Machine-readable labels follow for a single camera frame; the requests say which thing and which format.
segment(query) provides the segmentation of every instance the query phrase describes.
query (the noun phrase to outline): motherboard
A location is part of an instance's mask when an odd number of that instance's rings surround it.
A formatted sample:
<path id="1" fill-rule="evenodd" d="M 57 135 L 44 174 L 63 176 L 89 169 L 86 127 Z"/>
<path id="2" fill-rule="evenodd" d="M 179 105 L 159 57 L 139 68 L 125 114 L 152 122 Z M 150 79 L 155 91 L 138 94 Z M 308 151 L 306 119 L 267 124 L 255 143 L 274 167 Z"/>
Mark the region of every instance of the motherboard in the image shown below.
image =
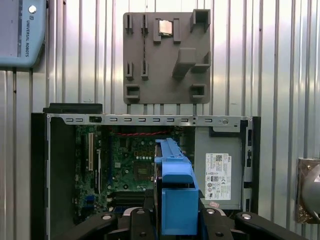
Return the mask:
<path id="1" fill-rule="evenodd" d="M 179 143 L 182 134 L 180 127 L 77 126 L 74 223 L 143 200 L 153 189 L 156 139 Z"/>

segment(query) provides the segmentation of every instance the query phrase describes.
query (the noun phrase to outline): light blue device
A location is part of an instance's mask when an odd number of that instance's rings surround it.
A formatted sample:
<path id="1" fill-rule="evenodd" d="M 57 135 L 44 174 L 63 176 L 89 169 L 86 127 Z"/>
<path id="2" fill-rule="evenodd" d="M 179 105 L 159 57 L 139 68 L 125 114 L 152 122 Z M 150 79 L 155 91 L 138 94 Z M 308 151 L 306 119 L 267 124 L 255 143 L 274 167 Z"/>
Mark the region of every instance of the light blue device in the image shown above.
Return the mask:
<path id="1" fill-rule="evenodd" d="M 30 68 L 45 39 L 46 0 L 0 1 L 0 68 Z"/>
<path id="2" fill-rule="evenodd" d="M 161 173 L 161 234 L 197 235 L 199 186 L 191 162 L 172 138 L 156 140 L 160 153 L 154 158 Z"/>

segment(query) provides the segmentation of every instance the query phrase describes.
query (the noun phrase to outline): red cable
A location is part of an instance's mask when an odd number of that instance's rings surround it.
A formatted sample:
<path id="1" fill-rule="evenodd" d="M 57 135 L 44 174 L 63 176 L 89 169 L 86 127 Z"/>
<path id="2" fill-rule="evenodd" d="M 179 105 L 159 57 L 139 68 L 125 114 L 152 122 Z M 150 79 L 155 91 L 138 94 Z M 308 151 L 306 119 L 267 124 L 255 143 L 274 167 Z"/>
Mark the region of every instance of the red cable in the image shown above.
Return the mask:
<path id="1" fill-rule="evenodd" d="M 114 132 L 114 134 L 120 135 L 120 136 L 153 136 L 158 134 L 166 134 L 169 131 L 157 131 L 157 132 L 136 132 L 136 133 L 120 133 L 120 132 Z"/>

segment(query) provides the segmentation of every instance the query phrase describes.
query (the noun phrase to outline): silver round button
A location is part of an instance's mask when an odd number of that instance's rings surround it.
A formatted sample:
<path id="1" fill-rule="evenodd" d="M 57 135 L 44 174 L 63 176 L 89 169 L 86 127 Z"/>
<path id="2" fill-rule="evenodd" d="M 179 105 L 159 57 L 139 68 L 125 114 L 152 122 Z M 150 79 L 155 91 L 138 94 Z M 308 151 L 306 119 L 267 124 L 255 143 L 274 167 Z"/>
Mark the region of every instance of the silver round button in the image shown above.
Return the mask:
<path id="1" fill-rule="evenodd" d="M 242 214 L 241 217 L 243 217 L 246 220 L 251 219 L 251 216 L 249 214 Z"/>
<path id="2" fill-rule="evenodd" d="M 207 212 L 208 214 L 214 214 L 214 213 L 215 213 L 215 210 L 209 208 L 209 209 L 206 210 L 206 212 Z"/>
<path id="3" fill-rule="evenodd" d="M 111 216 L 110 216 L 110 215 L 104 215 L 104 216 L 102 217 L 102 219 L 103 219 L 103 220 L 109 220 L 109 219 L 111 219 Z"/>
<path id="4" fill-rule="evenodd" d="M 31 5 L 29 8 L 29 13 L 34 14 L 37 11 L 37 8 L 35 5 Z"/>

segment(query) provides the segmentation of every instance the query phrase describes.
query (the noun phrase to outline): silver corrugated sheet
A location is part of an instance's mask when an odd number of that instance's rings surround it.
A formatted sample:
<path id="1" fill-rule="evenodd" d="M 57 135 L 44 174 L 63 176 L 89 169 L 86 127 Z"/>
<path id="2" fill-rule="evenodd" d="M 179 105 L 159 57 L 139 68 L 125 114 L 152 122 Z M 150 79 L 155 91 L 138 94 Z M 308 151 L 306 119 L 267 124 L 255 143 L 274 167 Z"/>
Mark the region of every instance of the silver corrugated sheet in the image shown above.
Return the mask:
<path id="1" fill-rule="evenodd" d="M 212 11 L 210 103 L 124 104 L 123 14 L 195 8 Z M 29 240 L 30 114 L 66 102 L 261 116 L 259 214 L 320 239 L 317 225 L 294 221 L 297 158 L 320 154 L 320 0 L 51 0 L 47 13 L 39 66 L 0 71 L 0 239 Z"/>

